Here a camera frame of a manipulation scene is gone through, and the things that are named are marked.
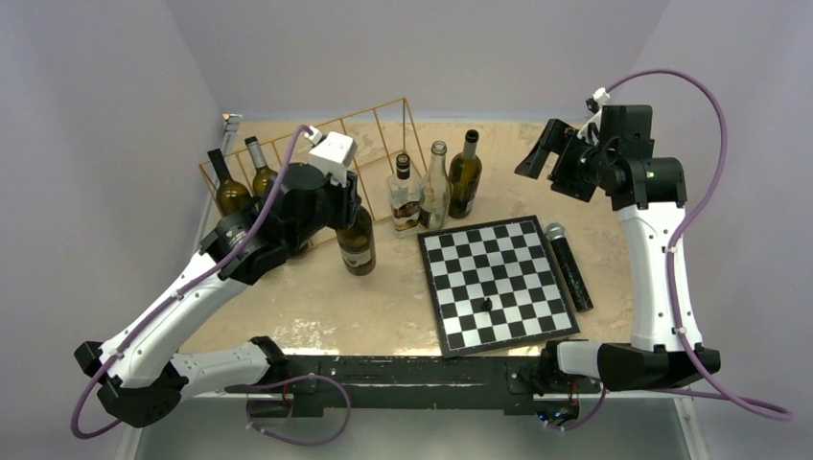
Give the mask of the dark green wine bottle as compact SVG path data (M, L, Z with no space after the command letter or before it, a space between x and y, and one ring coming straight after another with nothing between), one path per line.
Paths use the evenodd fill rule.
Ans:
M254 195L263 196L264 193L272 187L278 173L268 165L256 136L247 137L244 143L255 168L255 175L252 179L252 190Z

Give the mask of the clear liquor bottle black cap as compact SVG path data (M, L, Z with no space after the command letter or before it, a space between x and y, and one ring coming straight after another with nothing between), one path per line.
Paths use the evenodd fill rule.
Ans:
M412 172L410 157L400 153L395 159L395 173L386 179L392 227L399 239L418 230L420 213L420 184Z

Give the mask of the green bottle white label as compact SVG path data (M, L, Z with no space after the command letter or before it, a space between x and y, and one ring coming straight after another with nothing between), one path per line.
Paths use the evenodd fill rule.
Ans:
M219 181L215 191L219 211L224 217L241 211L251 200L249 190L232 177L220 149L208 150L207 156Z

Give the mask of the black glitter microphone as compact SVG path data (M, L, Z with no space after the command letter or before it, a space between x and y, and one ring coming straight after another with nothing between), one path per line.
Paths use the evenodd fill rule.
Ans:
M576 311L591 311L593 309L592 298L569 245L565 227L558 222L552 222L546 227L546 237L563 274Z

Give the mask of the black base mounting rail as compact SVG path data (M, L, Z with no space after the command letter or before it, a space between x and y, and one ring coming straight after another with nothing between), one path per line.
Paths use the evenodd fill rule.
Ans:
M225 391L285 395L295 417L346 407L532 415L544 410L546 396L567 400L600 392L593 379L547 373L536 356L291 356L260 385Z

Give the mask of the clear empty glass bottle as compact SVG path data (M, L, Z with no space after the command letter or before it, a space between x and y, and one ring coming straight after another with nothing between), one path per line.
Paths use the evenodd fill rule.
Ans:
M429 168L421 182L419 223L427 230L439 230L447 220L451 199L446 143L434 141L430 153Z

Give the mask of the dark green bottle silver neck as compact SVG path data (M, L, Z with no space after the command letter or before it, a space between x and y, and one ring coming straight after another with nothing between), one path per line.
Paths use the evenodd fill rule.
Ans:
M473 207L479 179L482 173L481 159L476 155L479 132L469 129L464 138L462 152L457 154L449 168L452 187L449 216L455 219L467 217Z

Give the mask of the black white chessboard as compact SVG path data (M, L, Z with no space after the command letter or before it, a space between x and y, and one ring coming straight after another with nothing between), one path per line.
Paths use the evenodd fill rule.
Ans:
M428 231L417 241L442 357L579 333L537 217ZM485 298L493 302L490 311L481 309Z

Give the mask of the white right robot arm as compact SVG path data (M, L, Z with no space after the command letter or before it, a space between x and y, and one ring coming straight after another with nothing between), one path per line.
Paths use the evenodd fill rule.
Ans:
M718 351L707 348L692 314L683 243L685 172L673 157L656 157L647 129L621 128L596 146L562 120L546 123L515 169L536 178L558 154L551 189L583 201L606 192L622 227L634 288L634 323L627 343L553 340L538 365L541 383L560 390L575 376L599 380L611 391L672 391L719 371Z

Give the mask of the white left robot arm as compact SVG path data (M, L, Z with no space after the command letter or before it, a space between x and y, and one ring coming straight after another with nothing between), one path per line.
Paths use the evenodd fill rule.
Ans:
M319 168L292 163L267 216L253 197L200 242L184 271L139 318L105 342L74 353L105 411L145 427L194 396L232 386L280 388L289 360L267 336L230 350L181 354L178 349L210 316L291 255L324 227L350 227L360 208L358 176L344 183Z

